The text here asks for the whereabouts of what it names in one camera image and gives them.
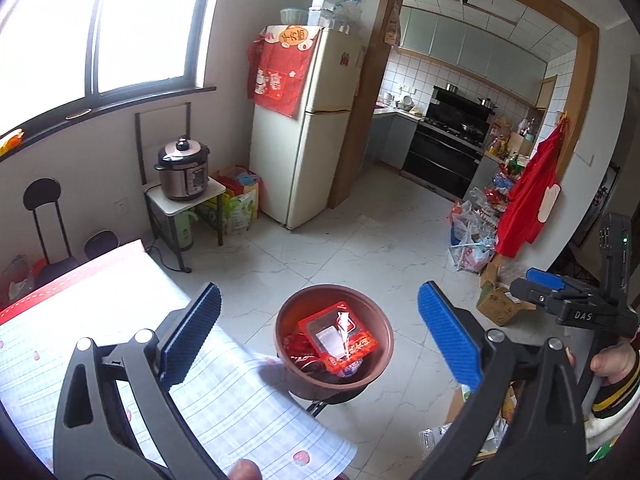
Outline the person right hand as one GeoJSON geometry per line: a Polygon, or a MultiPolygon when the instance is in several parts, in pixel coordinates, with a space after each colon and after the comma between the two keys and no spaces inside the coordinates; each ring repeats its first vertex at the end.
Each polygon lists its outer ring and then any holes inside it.
{"type": "Polygon", "coordinates": [[[621,382],[636,367],[637,351],[628,340],[621,339],[618,344],[605,348],[590,361],[590,370],[601,377],[605,384],[621,382]]]}

